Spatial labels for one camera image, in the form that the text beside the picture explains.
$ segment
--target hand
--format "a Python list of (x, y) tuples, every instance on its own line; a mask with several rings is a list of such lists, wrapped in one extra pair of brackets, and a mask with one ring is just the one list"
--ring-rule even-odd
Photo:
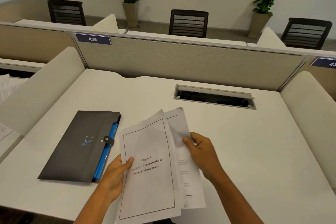
[(96, 189), (107, 193), (110, 204), (119, 197), (123, 188), (124, 171), (132, 166), (133, 160), (133, 157), (130, 157), (123, 165), (121, 156), (118, 155), (106, 168)]
[(209, 138), (195, 132), (191, 132), (190, 135), (196, 145), (188, 137), (183, 137), (182, 141), (189, 149), (191, 158), (199, 169), (202, 170), (205, 178), (213, 183), (218, 175), (224, 173), (215, 148)]

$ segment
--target black office chair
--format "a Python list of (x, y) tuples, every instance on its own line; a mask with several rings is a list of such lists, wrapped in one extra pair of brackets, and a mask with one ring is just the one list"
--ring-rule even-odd
[(83, 2), (48, 0), (51, 22), (86, 26)]
[(281, 40), (287, 47), (320, 50), (332, 25), (331, 21), (289, 18)]
[(208, 12), (171, 10), (169, 35), (207, 36)]

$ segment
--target person's left hand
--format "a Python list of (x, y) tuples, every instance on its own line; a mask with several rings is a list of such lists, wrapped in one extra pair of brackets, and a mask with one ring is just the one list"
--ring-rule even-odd
[(107, 193), (111, 203), (119, 197), (123, 188), (124, 171), (132, 166), (133, 160), (133, 157), (130, 157), (125, 164), (122, 164), (121, 156), (118, 155), (106, 168), (97, 190)]

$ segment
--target desk number label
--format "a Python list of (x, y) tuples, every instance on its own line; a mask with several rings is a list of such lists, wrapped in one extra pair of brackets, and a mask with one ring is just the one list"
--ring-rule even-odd
[(311, 66), (336, 68), (336, 59), (316, 58)]
[(111, 45), (110, 37), (105, 35), (89, 35), (76, 33), (76, 37), (79, 42)]

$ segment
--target tall tapered planter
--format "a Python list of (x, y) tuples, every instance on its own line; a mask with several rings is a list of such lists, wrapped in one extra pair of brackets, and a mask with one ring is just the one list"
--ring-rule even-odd
[(248, 38), (258, 38), (260, 36), (260, 32), (266, 26), (270, 18), (271, 18), (271, 15), (258, 14), (256, 12), (253, 12), (251, 23), (250, 23), (250, 29), (247, 34), (247, 37)]
[(135, 2), (134, 4), (123, 3), (123, 8), (125, 12), (125, 16), (127, 19), (128, 27), (136, 28), (139, 25), (138, 21), (138, 3)]

